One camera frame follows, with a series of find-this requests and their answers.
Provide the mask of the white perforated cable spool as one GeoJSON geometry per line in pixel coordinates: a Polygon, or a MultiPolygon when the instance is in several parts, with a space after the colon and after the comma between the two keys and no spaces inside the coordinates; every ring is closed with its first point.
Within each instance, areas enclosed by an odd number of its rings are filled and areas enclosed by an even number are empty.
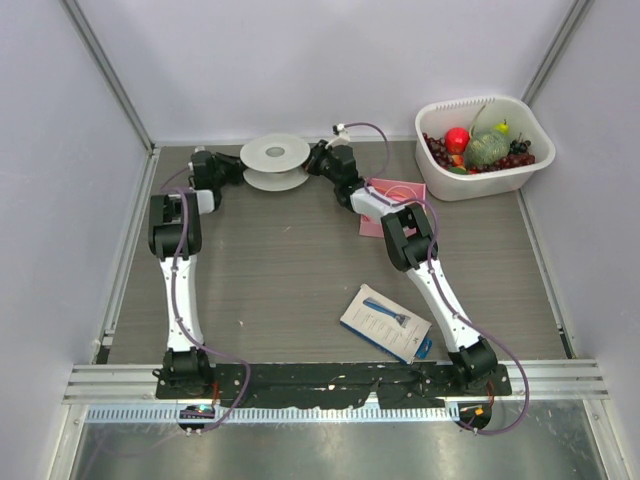
{"type": "Polygon", "coordinates": [[[244,180],[261,191],[295,189],[309,178],[303,169],[309,154],[309,144],[289,134],[270,134],[251,140],[240,150],[240,159],[246,167],[244,180]]]}

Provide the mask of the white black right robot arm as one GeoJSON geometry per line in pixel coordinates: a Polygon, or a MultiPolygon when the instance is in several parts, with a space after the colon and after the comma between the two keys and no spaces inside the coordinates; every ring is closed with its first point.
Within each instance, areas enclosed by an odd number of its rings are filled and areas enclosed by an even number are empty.
{"type": "Polygon", "coordinates": [[[328,179],[336,199],[349,211],[378,220],[394,268],[408,276],[425,299],[445,339],[451,380],[465,395],[477,393],[496,373],[498,360],[488,335],[466,318],[445,277],[438,256],[437,230],[418,199],[394,201],[359,174],[353,149],[321,140],[303,163],[306,173],[328,179]]]}

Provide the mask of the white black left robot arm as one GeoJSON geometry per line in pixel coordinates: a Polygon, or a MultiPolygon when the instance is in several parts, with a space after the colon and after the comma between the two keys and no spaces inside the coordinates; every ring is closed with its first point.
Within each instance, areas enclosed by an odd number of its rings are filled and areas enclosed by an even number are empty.
{"type": "Polygon", "coordinates": [[[189,185],[166,181],[149,200],[148,245],[165,283],[168,336],[162,366],[153,371],[156,397],[205,397],[214,386],[198,318],[196,267],[203,246],[201,217],[222,202],[222,189],[240,185],[246,166],[238,156],[198,148],[188,166],[189,185]]]}

